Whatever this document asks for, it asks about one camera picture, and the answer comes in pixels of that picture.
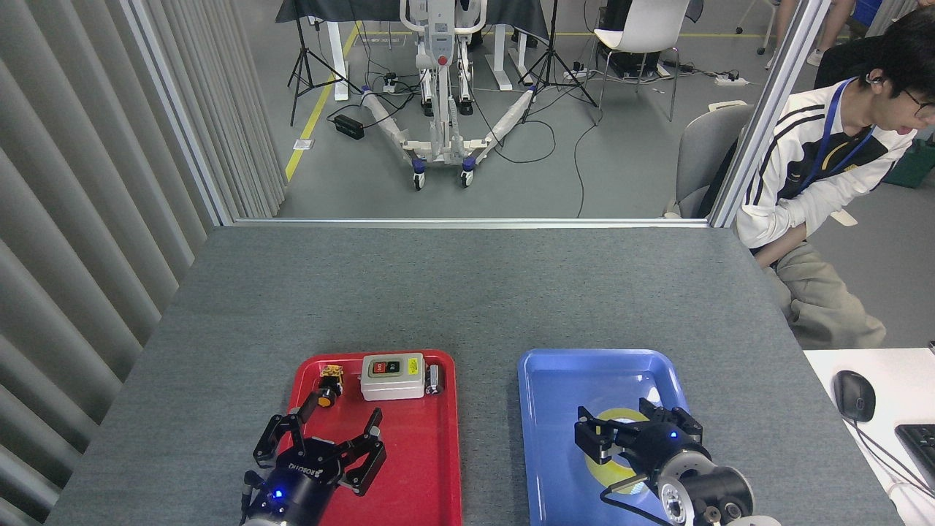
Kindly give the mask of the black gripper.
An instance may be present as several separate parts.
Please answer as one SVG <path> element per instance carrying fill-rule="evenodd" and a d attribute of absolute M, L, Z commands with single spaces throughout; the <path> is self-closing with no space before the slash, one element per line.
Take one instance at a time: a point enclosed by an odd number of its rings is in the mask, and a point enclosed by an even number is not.
<path fill-rule="evenodd" d="M 302 426 L 318 406 L 313 392 L 294 412 L 270 417 L 253 450 L 260 468 L 271 468 L 285 434 L 294 445 L 277 457 L 274 468 L 253 499 L 253 525 L 317 525 L 338 485 L 364 496 L 386 460 L 378 425 L 383 410 L 374 409 L 364 432 L 340 445 L 302 437 Z"/>
<path fill-rule="evenodd" d="M 635 473 L 651 477 L 684 451 L 711 459 L 701 445 L 703 426 L 687 410 L 640 400 L 640 413 L 648 422 L 598 419 L 585 407 L 578 407 L 575 444 L 595 464 L 606 464 L 625 450 L 625 459 Z"/>

